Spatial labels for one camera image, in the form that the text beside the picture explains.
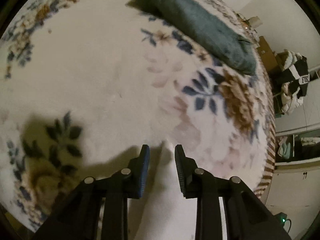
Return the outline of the floral bed blanket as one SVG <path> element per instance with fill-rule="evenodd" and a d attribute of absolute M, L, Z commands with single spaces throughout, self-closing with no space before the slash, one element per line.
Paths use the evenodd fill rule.
<path fill-rule="evenodd" d="M 195 0 L 251 42 L 252 76 L 129 1 L 29 0 L 1 36 L 1 204 L 31 231 L 143 144 L 181 144 L 257 196 L 271 182 L 270 83 L 234 10 Z"/>

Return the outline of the white pants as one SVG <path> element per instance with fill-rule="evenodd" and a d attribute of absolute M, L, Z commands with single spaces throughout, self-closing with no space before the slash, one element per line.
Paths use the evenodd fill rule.
<path fill-rule="evenodd" d="M 196 200 L 180 190 L 174 147 L 164 141 L 150 148 L 148 178 L 143 197 L 129 205 L 129 239 L 194 239 Z"/>

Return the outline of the black device green light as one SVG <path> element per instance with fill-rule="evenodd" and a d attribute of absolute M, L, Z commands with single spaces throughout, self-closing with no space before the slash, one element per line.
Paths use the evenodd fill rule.
<path fill-rule="evenodd" d="M 277 221 L 280 223 L 280 225 L 284 228 L 284 230 L 289 233 L 292 226 L 291 219 L 288 218 L 287 214 L 280 212 L 274 215 L 274 217 L 277 219 Z"/>

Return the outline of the brown cardboard box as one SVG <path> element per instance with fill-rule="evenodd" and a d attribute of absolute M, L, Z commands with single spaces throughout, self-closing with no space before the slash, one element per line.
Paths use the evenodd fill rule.
<path fill-rule="evenodd" d="M 271 47 L 263 36 L 259 37 L 259 47 L 257 48 L 261 61 L 268 73 L 274 72 L 278 67 L 276 57 Z"/>

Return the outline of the white wardrobe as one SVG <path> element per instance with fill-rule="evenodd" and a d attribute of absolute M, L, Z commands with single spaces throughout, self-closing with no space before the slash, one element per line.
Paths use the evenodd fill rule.
<path fill-rule="evenodd" d="M 310 70 L 310 82 L 303 104 L 291 114 L 276 118 L 276 136 L 287 138 L 289 159 L 277 157 L 285 164 L 319 161 L 319 66 Z"/>

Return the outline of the dark teal folded garment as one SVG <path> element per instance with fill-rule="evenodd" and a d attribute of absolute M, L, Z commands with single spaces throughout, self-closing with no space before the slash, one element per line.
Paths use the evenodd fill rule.
<path fill-rule="evenodd" d="M 255 74 L 251 42 L 195 0 L 131 0 L 128 5 L 168 21 L 240 74 Z"/>

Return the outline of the black white jacket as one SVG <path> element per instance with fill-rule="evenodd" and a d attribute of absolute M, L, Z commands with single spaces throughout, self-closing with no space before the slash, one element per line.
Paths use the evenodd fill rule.
<path fill-rule="evenodd" d="M 297 98 L 306 96 L 308 84 L 310 82 L 310 74 L 308 71 L 307 58 L 302 56 L 294 64 L 277 72 L 272 79 L 273 93 L 279 93 L 284 83 L 288 84 L 290 94 L 297 93 Z"/>

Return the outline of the chair with piled clothes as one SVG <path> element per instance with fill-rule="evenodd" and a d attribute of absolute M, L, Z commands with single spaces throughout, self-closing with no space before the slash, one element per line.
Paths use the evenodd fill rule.
<path fill-rule="evenodd" d="M 307 58 L 285 49 L 276 55 L 278 69 L 271 73 L 276 115 L 291 114 L 302 106 L 310 82 Z"/>

